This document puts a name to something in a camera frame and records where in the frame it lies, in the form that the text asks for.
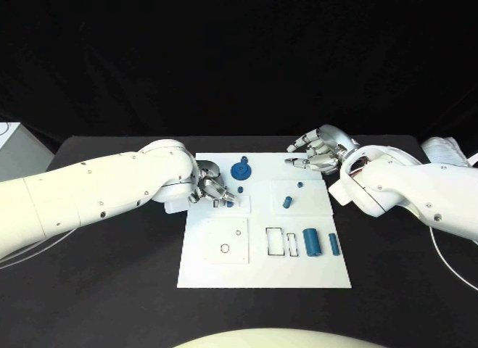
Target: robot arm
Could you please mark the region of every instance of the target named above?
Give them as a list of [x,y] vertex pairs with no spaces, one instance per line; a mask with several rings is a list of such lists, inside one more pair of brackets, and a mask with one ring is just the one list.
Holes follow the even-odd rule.
[[[328,190],[338,203],[354,202],[374,217],[399,205],[430,227],[478,241],[478,169],[438,163],[422,165],[393,147],[360,146],[329,125],[315,130],[315,137],[309,134],[314,131],[296,140],[288,151],[308,142],[305,167],[322,173],[332,173],[341,163],[340,180]],[[315,155],[314,142],[322,149]],[[314,161],[321,156],[337,158],[334,167],[332,163]],[[296,167],[303,167],[301,162],[302,159],[286,160]]]
[[2,182],[0,259],[42,239],[133,210],[150,199],[165,203],[186,199],[188,207],[191,195],[194,202],[204,197],[233,201],[225,188],[218,196],[207,193],[207,185],[221,178],[218,172],[212,174],[208,178],[205,166],[199,168],[179,141],[162,140],[140,152]]

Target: black tabletop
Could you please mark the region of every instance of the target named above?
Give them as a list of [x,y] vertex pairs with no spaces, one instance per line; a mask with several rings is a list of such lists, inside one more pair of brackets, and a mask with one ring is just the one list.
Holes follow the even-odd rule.
[[[355,136],[428,161],[410,136]],[[137,151],[156,137],[68,139],[49,170]],[[292,137],[184,137],[191,152],[283,152]],[[331,183],[338,175],[327,178]],[[0,347],[171,347],[241,328],[301,328],[389,347],[478,347],[478,293],[402,209],[380,218],[332,199],[351,289],[178,289],[186,213],[163,204],[80,228],[0,271]],[[452,266],[478,285],[478,248],[436,232]]]

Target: white board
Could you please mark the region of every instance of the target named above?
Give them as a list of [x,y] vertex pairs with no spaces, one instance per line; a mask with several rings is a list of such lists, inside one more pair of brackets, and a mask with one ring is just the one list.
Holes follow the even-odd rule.
[[[231,177],[230,168],[240,162],[241,156],[249,158],[251,176],[237,181]],[[292,156],[288,153],[197,154],[198,160],[210,160],[220,166],[225,185],[240,202],[233,207],[214,208],[212,201],[201,200],[191,206],[184,233],[179,288],[351,288],[344,246],[340,245],[340,256],[332,256],[328,235],[338,233],[325,182],[319,173],[285,164],[283,160]],[[301,188],[296,185],[299,181],[303,182]],[[237,192],[238,186],[244,188],[243,194]],[[293,204],[285,209],[282,204],[288,194],[293,197]],[[267,255],[266,228],[283,230],[283,256]],[[319,257],[306,255],[302,234],[306,228],[315,228],[318,232]],[[234,234],[234,231],[244,229],[247,254],[241,244],[246,238],[240,239]],[[290,256],[292,234],[298,256]],[[224,244],[230,244],[228,252],[221,252]]]

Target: rectangular slot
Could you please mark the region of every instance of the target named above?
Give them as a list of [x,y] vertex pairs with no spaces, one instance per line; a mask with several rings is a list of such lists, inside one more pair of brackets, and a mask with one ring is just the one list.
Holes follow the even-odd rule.
[[267,227],[267,254],[269,256],[283,256],[283,229]]
[[296,235],[293,233],[288,234],[288,246],[289,256],[298,257]]

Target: white device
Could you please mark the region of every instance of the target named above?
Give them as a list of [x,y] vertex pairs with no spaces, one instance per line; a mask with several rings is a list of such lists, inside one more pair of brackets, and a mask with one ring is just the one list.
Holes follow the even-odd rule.
[[220,185],[218,169],[208,170],[211,165],[207,162],[199,167],[179,141],[160,140],[139,152],[91,159],[2,182],[0,259],[150,199],[166,204],[168,212],[189,208],[191,195],[194,202],[204,197],[233,202],[234,195]]
[[442,163],[423,165],[389,146],[360,146],[331,125],[305,134],[288,151],[308,144],[308,159],[286,159],[295,167],[334,173],[329,188],[338,203],[354,202],[377,217],[396,205],[430,227],[478,241],[478,169]]

